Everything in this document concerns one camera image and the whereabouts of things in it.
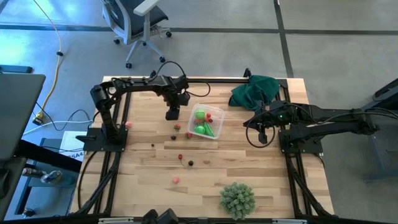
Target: white paper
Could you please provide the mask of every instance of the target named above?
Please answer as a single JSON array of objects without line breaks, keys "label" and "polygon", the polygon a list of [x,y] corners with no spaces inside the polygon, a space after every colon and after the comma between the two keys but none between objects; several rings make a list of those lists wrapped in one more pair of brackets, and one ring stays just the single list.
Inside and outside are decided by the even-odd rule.
[{"label": "white paper", "polygon": [[86,133],[87,133],[86,131],[65,131],[63,133],[63,138],[60,148],[64,150],[75,150],[75,149],[81,149],[81,150],[77,152],[60,152],[60,154],[63,154],[64,156],[69,156],[71,158],[83,162],[83,158],[85,155],[85,152],[83,151],[83,146],[85,144],[82,141],[77,140],[76,136],[79,135],[85,136]]}]

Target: wood grain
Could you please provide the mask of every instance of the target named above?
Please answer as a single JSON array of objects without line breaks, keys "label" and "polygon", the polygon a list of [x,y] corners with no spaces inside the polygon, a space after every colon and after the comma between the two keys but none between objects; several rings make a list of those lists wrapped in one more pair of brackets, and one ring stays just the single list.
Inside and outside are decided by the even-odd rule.
[{"label": "wood grain", "polygon": [[[292,102],[308,103],[302,79],[288,79],[288,85]],[[141,217],[153,208],[158,213],[172,208],[180,217],[229,217],[219,206],[220,190],[233,182],[245,183],[254,189],[256,210],[249,217],[294,216],[286,163],[279,151],[278,140],[275,139],[265,149],[257,149],[247,143],[242,123],[251,118],[253,112],[228,106],[231,90],[236,86],[211,84],[209,96],[193,96],[188,106],[181,107],[178,121],[165,120],[168,108],[155,93],[132,94],[128,120],[133,122],[133,127],[129,130],[126,150],[119,166],[112,216]],[[190,84],[190,91],[205,94],[207,86]],[[188,119],[197,103],[225,110],[223,130],[218,140],[199,136],[185,139]],[[119,123],[123,105],[124,98],[119,110]],[[173,129],[176,123],[182,126],[179,132]],[[98,117],[95,125],[100,124],[101,118]],[[267,133],[271,135],[272,130],[267,130]],[[177,140],[171,140],[171,135],[176,135]],[[255,144],[260,144],[256,141],[255,131],[250,131],[249,137]],[[179,154],[183,155],[182,164],[185,167],[178,160]],[[97,153],[87,168],[81,186],[82,203],[98,185],[103,156],[104,153]],[[187,165],[189,160],[194,161],[193,167]],[[303,155],[303,163],[308,187],[325,209],[333,213],[322,164],[312,155]],[[179,177],[180,182],[173,184],[173,177]],[[107,195],[108,189],[104,192],[102,209]],[[71,212],[76,210],[75,194]]]}]

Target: green towel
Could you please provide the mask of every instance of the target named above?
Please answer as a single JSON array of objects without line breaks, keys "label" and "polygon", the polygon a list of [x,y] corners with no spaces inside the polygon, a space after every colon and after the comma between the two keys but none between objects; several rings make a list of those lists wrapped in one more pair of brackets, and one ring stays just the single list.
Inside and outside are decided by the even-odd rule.
[{"label": "green towel", "polygon": [[275,78],[252,75],[249,83],[243,84],[232,90],[229,99],[230,106],[244,106],[248,110],[256,110],[264,102],[269,105],[279,92],[279,83]]}]

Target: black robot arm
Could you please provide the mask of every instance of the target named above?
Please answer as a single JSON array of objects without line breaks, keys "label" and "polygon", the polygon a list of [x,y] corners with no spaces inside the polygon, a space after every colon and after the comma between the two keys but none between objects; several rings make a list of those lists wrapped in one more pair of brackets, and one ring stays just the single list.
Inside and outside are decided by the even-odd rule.
[{"label": "black robot arm", "polygon": [[[325,121],[331,123],[308,126]],[[290,125],[290,129],[279,132],[282,152],[285,152],[289,145],[296,146],[298,142],[317,136],[345,132],[370,135],[377,131],[369,115],[360,109],[321,109],[315,105],[286,101],[272,102],[268,111],[257,111],[252,119],[243,123],[243,126],[259,132],[259,141],[263,144],[267,143],[266,128],[283,125]]]},{"label": "black robot arm", "polygon": [[101,131],[106,140],[117,144],[122,135],[111,116],[111,107],[121,100],[125,93],[137,91],[153,91],[157,96],[163,96],[167,106],[166,120],[178,119],[180,106],[187,106],[190,96],[182,92],[189,88],[188,78],[182,75],[178,78],[158,75],[153,80],[148,78],[112,78],[108,82],[95,85],[90,93],[95,107],[102,117]]}]

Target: clear plastic container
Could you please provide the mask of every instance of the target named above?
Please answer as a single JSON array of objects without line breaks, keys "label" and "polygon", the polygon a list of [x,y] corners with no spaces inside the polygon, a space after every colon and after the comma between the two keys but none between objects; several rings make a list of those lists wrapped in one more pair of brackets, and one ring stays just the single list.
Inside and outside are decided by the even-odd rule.
[{"label": "clear plastic container", "polygon": [[[207,122],[207,124],[210,126],[211,130],[213,131],[214,137],[209,136],[207,134],[200,134],[195,131],[195,127],[197,125],[195,123],[196,112],[201,110],[205,112],[205,117],[208,113],[211,114],[210,118],[213,120],[213,122]],[[205,138],[218,139],[221,134],[221,128],[223,127],[224,116],[225,112],[222,109],[215,108],[212,106],[197,104],[193,106],[191,117],[189,118],[188,128],[187,128],[188,132]]]}]

